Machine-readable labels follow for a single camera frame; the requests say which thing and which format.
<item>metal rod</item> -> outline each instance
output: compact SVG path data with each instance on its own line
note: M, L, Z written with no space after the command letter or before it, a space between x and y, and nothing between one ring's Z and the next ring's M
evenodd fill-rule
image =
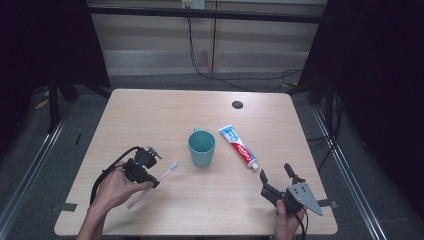
M324 136L328 136L330 133L326 127L323 113L316 107L314 107L313 110L322 133ZM362 189L359 186L359 183L356 180L356 177L353 174L340 146L338 145L337 141L333 141L330 138L328 138L327 141L330 149L333 149L333 156L340 169L340 173L342 174L350 190L350 193L352 194L353 200L355 201L356 206L358 207L358 210L361 213L365 225L367 226L372 238L376 240L386 240L387 238L380 225L380 222L374 214L374 211L366 199L364 193L362 192Z
M43 145L41 146L34 160L32 161L31 166L23 177L18 188L15 190L15 193L13 194L12 198L9 200L8 204L3 209L0 215L0 240L6 239L9 230L12 228L12 225L16 217L18 216L18 213L20 212L27 196L29 195L29 192L31 191L34 185L37 176L41 172L41 169L44 163L46 162L47 157L49 156L53 146L56 143L57 138L59 137L63 129L65 119L68 117L72 107L73 103L69 103L69 105L64 110L65 112L63 114L63 117L58 122L57 127L51 133L47 134L47 137L45 138Z
M112 15L134 15L134 16L161 16L161 17L191 17L211 19L233 19L233 20L255 20L270 22L293 22L293 23L322 23L339 22L321 16L312 15L285 15L271 13L234 12L218 10L178 9L178 8L140 8L122 7L108 5L30 5L32 9L66 13L84 14L112 14Z

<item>black tape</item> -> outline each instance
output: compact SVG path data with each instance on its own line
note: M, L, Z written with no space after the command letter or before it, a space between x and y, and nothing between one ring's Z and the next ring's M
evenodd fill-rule
M330 199L323 199L317 202L320 207L331 207L331 209L339 207L339 204L336 201L331 201Z
M74 203L55 204L53 205L50 212L61 212L61 211L75 212L76 208L77 208L77 204L74 204Z

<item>human hand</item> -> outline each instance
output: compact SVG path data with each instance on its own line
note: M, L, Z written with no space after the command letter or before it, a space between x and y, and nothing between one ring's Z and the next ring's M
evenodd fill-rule
M99 212L106 214L112 208L126 202L134 193L153 186L152 182L130 182L125 176L122 166L120 166L122 164L124 164L122 161L117 163L116 165L119 167L103 179L90 208L96 208Z
M289 240L293 239L299 222L294 214L286 214L286 207L282 200L278 200L276 204L276 210L278 213L277 221L275 222L274 238L277 240ZM300 210L296 213L300 220L303 220L305 211Z

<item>toothpaste cap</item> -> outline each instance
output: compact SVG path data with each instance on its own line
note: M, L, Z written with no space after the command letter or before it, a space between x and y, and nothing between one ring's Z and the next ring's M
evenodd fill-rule
M253 163L252 164L252 168L253 168L253 170L258 170L258 168L259 168L259 166L258 166L258 164L256 164L256 163Z

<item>toothbrush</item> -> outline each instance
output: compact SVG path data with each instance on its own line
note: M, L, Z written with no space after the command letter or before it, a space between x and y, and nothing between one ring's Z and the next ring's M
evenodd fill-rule
M162 175L162 177L160 177L159 178L159 182L162 182L162 180L163 179L165 179L166 178L166 176L168 176L172 171L174 171L176 168L178 167L178 163L177 162L174 162L170 167L169 167L169 170L166 172L166 173L164 173L163 175ZM132 202L130 202L128 205L127 205L127 208L128 209L131 209L132 207L134 207L134 205L136 204L136 203L138 203L141 199L143 199L144 198L144 196L146 196L150 191L152 191L152 188L148 188L148 189L146 189L146 190L144 190L143 192L141 192L137 197L135 197L134 198L134 200L132 201Z

